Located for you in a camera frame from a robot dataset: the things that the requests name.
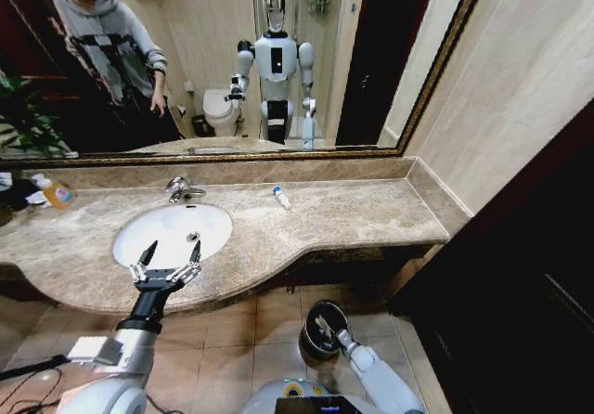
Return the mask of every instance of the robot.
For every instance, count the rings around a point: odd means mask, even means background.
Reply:
[[[267,140],[285,143],[291,129],[294,113],[293,103],[289,100],[291,79],[297,63],[301,71],[301,83],[304,91],[302,139],[303,147],[314,146],[314,114],[316,100],[311,97],[314,83],[314,48],[310,43],[297,45],[283,31],[285,0],[263,0],[268,32],[261,36],[254,45],[242,40],[238,44],[238,73],[231,77],[230,94],[225,100],[245,100],[250,82],[250,68],[256,61],[256,68],[262,78],[262,133]]]
[[[118,324],[114,338],[81,337],[68,355],[72,362],[98,365],[96,372],[104,373],[106,377],[83,386],[75,395],[64,395],[58,414],[146,412],[147,395],[144,388],[152,370],[155,342],[161,333],[163,308],[169,295],[183,289],[201,271],[200,238],[186,265],[147,270],[157,244],[157,241],[153,242],[141,254],[138,262],[130,265],[133,281],[140,294],[130,316]],[[330,395],[322,385],[314,382],[285,379],[266,384],[252,396],[240,414],[425,412],[398,374],[372,348],[353,340],[346,328],[346,317],[338,306],[333,314],[328,311],[312,314],[312,311],[308,318],[315,318],[321,332],[318,337],[323,338],[321,341],[318,339],[318,342],[330,342],[342,350],[375,407],[356,396]],[[333,321],[342,318],[342,323]]]

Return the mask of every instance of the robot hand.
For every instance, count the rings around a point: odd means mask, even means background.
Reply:
[[[245,100],[245,87],[247,87],[245,78],[240,74],[233,75],[231,77],[231,86],[229,86],[231,93],[225,96],[225,101]]]

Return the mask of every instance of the mirror frame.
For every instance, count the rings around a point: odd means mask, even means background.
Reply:
[[[432,66],[425,77],[423,86],[417,95],[405,124],[405,129],[398,139],[395,148],[377,148],[375,146],[337,147],[336,149],[288,150],[270,152],[222,153],[222,154],[180,154],[153,155],[144,153],[85,153],[75,159],[10,159],[0,160],[0,169],[29,168],[76,168],[89,166],[128,166],[154,165],[173,163],[201,162],[249,162],[249,161],[284,161],[284,160],[328,160],[328,159],[361,159],[381,157],[401,157],[412,138],[419,120],[427,108],[433,92],[439,83],[447,62],[456,47],[466,23],[477,0],[459,0],[458,7],[450,21],[444,39],[437,50]]]

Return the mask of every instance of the toilet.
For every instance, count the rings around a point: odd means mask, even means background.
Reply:
[[[240,108],[237,100],[225,101],[225,96],[228,94],[228,89],[204,91],[202,108],[206,122],[214,128],[214,134],[217,137],[234,136],[237,131]]]

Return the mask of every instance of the faucet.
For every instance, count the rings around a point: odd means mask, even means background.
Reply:
[[[165,191],[172,193],[170,203],[177,203],[180,199],[185,201],[192,198],[201,198],[206,194],[202,188],[191,185],[185,177],[174,177],[165,187]]]

